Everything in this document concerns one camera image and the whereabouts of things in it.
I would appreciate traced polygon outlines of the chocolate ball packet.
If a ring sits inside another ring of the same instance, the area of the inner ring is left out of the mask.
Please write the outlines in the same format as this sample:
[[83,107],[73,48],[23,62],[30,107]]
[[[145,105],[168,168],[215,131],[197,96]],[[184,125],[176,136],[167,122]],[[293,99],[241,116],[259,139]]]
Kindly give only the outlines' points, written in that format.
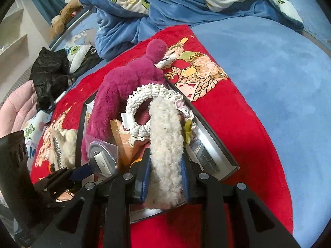
[[119,151],[121,166],[129,166],[136,160],[142,159],[142,153],[148,140],[134,140],[129,130],[125,130],[122,122],[110,120],[110,128]]

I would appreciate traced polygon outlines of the white wall shelf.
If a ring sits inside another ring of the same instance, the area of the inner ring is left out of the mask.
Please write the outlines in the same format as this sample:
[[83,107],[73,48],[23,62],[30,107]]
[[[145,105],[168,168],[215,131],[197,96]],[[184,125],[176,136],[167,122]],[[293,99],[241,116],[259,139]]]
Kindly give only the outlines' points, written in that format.
[[15,0],[1,22],[1,83],[11,81],[29,57],[30,17],[22,0]]

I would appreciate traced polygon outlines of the cream fuzzy hair clip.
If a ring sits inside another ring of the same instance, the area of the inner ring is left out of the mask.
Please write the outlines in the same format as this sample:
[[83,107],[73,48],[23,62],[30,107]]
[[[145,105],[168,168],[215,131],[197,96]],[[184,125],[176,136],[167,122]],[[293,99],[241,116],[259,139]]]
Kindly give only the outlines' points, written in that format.
[[150,182],[145,205],[150,209],[171,209],[182,201],[182,126],[170,100],[154,99],[150,114]]

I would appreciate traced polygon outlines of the beige fur hair claw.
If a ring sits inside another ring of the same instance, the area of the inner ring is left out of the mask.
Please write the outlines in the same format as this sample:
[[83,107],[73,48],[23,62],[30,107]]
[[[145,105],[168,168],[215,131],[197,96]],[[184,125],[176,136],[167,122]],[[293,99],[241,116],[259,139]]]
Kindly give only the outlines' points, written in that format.
[[49,161],[55,171],[75,167],[77,130],[55,129],[50,134]]

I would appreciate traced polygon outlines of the magenta plush hair clip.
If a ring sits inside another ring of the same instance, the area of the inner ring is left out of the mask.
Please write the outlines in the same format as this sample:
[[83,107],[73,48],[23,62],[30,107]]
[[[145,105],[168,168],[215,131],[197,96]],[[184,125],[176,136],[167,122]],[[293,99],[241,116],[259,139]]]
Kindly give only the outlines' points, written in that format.
[[117,119],[120,108],[140,86],[164,84],[164,73],[155,65],[165,56],[168,47],[161,39],[153,39],[145,54],[126,65],[110,70],[104,77],[94,99],[94,106],[85,134],[102,141],[110,139],[110,120]]

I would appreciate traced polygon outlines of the black puffy jacket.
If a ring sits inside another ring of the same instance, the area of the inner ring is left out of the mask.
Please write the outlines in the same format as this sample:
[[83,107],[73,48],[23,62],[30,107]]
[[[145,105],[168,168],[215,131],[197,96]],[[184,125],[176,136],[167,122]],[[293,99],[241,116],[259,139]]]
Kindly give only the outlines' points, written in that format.
[[33,81],[37,95],[36,109],[51,112],[56,99],[69,87],[69,61],[66,51],[49,51],[43,47],[31,68],[30,80]]

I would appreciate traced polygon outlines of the small monster print pillow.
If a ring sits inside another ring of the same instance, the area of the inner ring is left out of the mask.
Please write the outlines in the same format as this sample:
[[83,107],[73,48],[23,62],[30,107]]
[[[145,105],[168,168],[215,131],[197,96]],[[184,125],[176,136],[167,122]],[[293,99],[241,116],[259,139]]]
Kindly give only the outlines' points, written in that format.
[[82,65],[85,56],[88,54],[91,49],[91,44],[83,45],[73,45],[69,48],[66,48],[67,59],[70,64],[69,72],[74,73]]

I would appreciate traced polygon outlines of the pink quilted comforter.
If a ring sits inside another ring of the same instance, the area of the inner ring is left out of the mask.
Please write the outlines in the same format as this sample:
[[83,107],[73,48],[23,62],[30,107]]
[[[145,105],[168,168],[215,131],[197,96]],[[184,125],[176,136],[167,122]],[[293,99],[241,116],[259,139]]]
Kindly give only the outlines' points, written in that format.
[[32,80],[9,95],[1,107],[1,137],[22,130],[36,114],[37,94]]

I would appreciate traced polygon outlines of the silver coin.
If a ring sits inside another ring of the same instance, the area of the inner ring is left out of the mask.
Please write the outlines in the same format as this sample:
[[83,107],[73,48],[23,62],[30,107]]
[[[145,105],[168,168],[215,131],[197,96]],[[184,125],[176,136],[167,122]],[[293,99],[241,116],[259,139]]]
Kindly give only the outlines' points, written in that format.
[[85,135],[84,144],[88,163],[93,173],[110,178],[118,172],[118,147],[96,137]]

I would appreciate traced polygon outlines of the blue monster print blanket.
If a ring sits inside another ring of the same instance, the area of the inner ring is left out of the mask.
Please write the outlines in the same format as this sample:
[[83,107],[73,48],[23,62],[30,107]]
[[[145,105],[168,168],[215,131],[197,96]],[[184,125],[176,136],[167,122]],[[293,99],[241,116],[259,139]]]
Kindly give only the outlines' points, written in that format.
[[301,32],[303,21],[289,0],[79,0],[96,14],[98,55],[107,61],[176,25],[194,27],[232,17],[256,16]]

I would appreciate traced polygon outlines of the black shallow box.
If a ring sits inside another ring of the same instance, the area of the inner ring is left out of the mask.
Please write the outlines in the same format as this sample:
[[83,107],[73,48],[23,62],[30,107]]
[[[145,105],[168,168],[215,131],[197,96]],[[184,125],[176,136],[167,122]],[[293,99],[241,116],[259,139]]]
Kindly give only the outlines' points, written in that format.
[[[80,166],[86,162],[81,155],[81,146],[85,130],[88,123],[89,114],[93,109],[94,99],[96,94],[93,93],[83,103],[81,111],[77,147],[76,147],[76,165]],[[184,98],[185,104],[192,110],[195,115],[194,122],[196,128],[193,131],[193,141],[186,146],[189,159],[198,163],[203,172],[210,174],[218,180],[224,180],[236,172],[240,167],[228,149],[218,138],[216,133],[212,130],[210,125],[206,122],[203,116],[198,112],[192,103]]]

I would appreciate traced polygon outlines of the brown teddy bear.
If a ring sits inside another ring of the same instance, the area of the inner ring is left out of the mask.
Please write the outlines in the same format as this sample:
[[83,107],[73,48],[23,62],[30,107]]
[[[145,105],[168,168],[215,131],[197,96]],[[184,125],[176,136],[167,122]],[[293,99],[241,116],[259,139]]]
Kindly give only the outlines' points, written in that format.
[[56,36],[62,34],[66,25],[83,9],[79,0],[71,0],[65,5],[60,13],[51,21],[50,39],[53,40]]

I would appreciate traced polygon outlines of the white crochet scrunchie in box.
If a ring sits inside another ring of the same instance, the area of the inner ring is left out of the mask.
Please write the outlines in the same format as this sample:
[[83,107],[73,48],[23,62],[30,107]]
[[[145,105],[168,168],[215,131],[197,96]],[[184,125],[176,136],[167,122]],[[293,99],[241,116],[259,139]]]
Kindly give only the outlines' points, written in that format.
[[150,103],[158,97],[173,103],[175,109],[182,117],[184,144],[190,144],[193,138],[192,132],[196,127],[193,111],[185,103],[182,94],[159,83],[149,83],[140,86],[129,95],[121,118],[124,129],[130,133],[130,140],[132,142],[144,142],[150,138],[150,120],[137,121],[136,118],[141,118],[147,112]]

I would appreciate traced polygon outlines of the red plush blanket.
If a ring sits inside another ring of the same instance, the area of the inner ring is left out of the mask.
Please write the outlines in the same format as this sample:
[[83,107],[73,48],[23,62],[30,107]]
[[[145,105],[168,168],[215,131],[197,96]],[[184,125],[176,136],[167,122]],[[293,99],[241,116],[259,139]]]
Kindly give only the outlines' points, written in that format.
[[[76,129],[84,101],[99,87],[113,68],[141,57],[147,42],[124,52],[108,65],[84,77],[60,100],[52,116],[53,124]],[[262,123],[231,80],[220,81],[214,90],[194,102],[225,144],[240,169],[227,181],[245,183],[284,225],[293,231],[293,210],[283,167]],[[133,247],[199,247],[201,207],[184,205],[173,211],[131,226]]]

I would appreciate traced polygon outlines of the monster scream print pillow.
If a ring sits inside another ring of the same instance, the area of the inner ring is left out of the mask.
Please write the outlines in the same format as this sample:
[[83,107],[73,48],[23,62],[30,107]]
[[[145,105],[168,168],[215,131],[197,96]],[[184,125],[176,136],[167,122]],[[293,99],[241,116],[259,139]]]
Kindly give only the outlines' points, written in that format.
[[43,135],[46,124],[50,120],[50,114],[46,111],[38,111],[30,120],[28,120],[23,128],[25,136],[25,145],[28,152],[27,167],[31,172],[33,163],[36,159],[36,150],[39,141]]

